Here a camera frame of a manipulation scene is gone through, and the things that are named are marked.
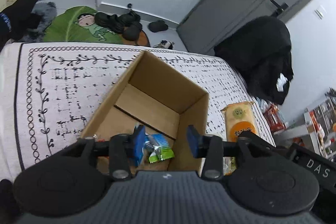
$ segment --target foot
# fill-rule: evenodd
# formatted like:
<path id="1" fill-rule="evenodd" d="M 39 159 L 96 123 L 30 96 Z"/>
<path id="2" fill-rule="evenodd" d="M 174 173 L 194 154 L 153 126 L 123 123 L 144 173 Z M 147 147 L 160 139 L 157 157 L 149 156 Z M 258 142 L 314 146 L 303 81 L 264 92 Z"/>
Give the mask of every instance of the foot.
<path id="1" fill-rule="evenodd" d="M 23 26 L 21 22 L 28 19 L 37 1 L 17 0 L 2 11 L 10 20 L 11 33 L 22 32 Z"/>

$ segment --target gray fluffy rug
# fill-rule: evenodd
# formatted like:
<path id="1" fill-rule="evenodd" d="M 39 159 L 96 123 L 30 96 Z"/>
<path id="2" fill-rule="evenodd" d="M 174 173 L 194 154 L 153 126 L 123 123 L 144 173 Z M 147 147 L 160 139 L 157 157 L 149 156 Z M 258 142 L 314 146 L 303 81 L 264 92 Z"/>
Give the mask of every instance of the gray fluffy rug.
<path id="1" fill-rule="evenodd" d="M 49 27 L 54 18 L 57 16 L 56 5 L 54 2 L 37 3 L 31 13 L 41 15 L 41 22 L 36 29 L 27 29 L 27 34 L 25 34 L 19 42 L 43 42 L 46 28 Z"/>

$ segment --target door handle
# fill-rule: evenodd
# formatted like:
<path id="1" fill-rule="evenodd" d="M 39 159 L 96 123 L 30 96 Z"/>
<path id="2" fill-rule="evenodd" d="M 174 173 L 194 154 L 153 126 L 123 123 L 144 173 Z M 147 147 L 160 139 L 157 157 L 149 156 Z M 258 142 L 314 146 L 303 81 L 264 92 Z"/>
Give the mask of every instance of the door handle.
<path id="1" fill-rule="evenodd" d="M 279 5 L 275 0 L 271 0 L 271 2 L 277 7 L 277 9 L 271 14 L 272 17 L 278 17 L 278 15 L 282 14 L 288 8 L 286 3 Z"/>

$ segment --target screw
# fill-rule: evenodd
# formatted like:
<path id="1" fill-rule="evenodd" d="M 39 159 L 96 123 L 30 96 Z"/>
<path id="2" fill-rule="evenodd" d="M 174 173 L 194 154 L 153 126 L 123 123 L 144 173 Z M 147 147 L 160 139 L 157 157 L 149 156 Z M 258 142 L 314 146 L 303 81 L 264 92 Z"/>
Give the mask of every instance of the screw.
<path id="1" fill-rule="evenodd" d="M 112 176 L 115 177 L 116 179 L 125 179 L 128 177 L 128 172 L 125 170 L 115 170 L 112 173 Z"/>
<path id="2" fill-rule="evenodd" d="M 166 175 L 163 175 L 162 177 L 164 179 L 170 179 L 172 177 L 172 175 L 171 174 L 166 174 Z"/>
<path id="3" fill-rule="evenodd" d="M 209 179 L 217 179 L 219 178 L 221 173 L 219 173 L 217 170 L 206 170 L 204 175 Z"/>

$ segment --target bed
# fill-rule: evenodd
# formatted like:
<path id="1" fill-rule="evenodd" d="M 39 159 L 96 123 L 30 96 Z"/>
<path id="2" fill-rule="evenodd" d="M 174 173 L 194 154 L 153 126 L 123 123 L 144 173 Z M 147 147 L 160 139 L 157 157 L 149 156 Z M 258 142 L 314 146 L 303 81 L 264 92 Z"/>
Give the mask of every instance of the bed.
<path id="1" fill-rule="evenodd" d="M 260 136 L 274 145 L 256 100 L 221 58 L 103 43 L 13 43 L 1 52 L 0 179 L 14 180 L 22 170 L 74 143 L 142 50 L 208 91 L 207 134 L 226 140 L 220 110 L 231 103 L 255 101 L 252 109 Z"/>

